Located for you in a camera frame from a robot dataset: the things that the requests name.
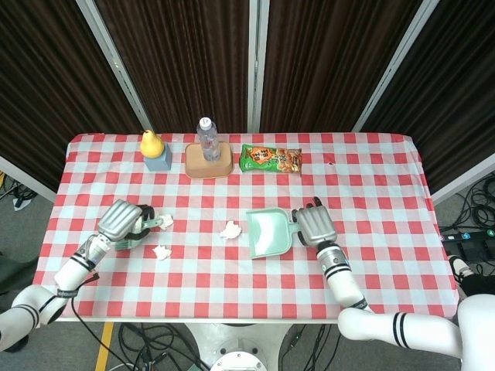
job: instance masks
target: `pear figurine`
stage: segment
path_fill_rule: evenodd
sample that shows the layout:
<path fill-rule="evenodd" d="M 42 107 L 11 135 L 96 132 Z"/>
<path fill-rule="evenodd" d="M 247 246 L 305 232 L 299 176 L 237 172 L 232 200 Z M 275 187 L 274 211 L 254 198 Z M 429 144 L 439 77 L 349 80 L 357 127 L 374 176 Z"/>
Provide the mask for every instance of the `pear figurine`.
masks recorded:
<path fill-rule="evenodd" d="M 142 155 L 147 158 L 158 158 L 165 149 L 163 140 L 152 130 L 147 130 L 143 133 L 139 147 Z"/>

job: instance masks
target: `dark curtain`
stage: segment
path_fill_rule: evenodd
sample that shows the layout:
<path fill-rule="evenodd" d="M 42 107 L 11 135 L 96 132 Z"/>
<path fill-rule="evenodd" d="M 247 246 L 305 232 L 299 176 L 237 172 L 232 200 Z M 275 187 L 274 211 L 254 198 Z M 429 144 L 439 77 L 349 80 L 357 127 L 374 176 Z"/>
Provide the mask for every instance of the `dark curtain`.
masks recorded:
<path fill-rule="evenodd" d="M 97 0 L 154 128 L 247 127 L 249 1 Z"/>
<path fill-rule="evenodd" d="M 362 131 L 410 135 L 435 192 L 495 152 L 495 6 L 443 1 Z"/>
<path fill-rule="evenodd" d="M 261 131 L 350 131 L 420 0 L 271 0 Z"/>
<path fill-rule="evenodd" d="M 142 130 L 76 2 L 2 1 L 0 155 L 57 190 L 69 141 Z"/>

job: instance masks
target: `chip bag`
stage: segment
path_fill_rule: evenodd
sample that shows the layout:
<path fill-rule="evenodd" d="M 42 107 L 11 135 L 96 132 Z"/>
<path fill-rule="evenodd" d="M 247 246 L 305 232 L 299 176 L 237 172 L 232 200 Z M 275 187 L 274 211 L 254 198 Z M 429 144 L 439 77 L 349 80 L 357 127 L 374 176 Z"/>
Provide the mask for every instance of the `chip bag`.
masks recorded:
<path fill-rule="evenodd" d="M 302 152 L 300 149 L 269 148 L 242 145 L 239 166 L 243 172 L 294 172 L 301 175 Z"/>

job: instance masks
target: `gingham tablecloth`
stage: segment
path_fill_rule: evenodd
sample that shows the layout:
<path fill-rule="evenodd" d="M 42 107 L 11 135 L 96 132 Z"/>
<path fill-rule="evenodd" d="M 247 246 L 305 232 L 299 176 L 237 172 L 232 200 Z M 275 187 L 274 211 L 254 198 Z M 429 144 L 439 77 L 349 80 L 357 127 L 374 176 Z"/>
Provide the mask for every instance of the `gingham tablecloth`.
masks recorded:
<path fill-rule="evenodd" d="M 172 169 L 150 172 L 139 135 L 83 134 L 71 141 L 41 249 L 35 283 L 53 276 L 97 229 L 117 199 L 149 204 L 175 220 L 132 251 L 113 249 L 100 280 L 81 288 L 76 308 L 96 318 L 335 319 L 340 312 L 316 260 L 294 238 L 280 257 L 249 257 L 246 211 L 290 213 L 318 196 L 329 207 L 357 283 L 377 313 L 452 317 L 458 294 L 446 262 L 418 152 L 398 134 L 230 134 L 236 165 L 222 179 L 190 179 L 184 150 L 194 134 L 164 134 Z M 242 173 L 243 143 L 301 148 L 302 176 Z M 243 233 L 225 240 L 228 220 Z M 172 249 L 158 261 L 156 245 Z M 72 317 L 68 308 L 64 314 Z"/>

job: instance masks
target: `wooden tray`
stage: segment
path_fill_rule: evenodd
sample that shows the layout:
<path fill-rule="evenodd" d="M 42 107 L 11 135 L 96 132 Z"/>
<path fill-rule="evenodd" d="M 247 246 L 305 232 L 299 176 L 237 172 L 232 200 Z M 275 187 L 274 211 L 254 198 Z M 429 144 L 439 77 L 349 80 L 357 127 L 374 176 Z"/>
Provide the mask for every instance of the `wooden tray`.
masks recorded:
<path fill-rule="evenodd" d="M 221 141 L 218 145 L 220 159 L 217 162 L 204 159 L 200 143 L 192 143 L 186 147 L 186 174 L 190 178 L 221 178 L 232 172 L 234 160 L 229 144 Z"/>

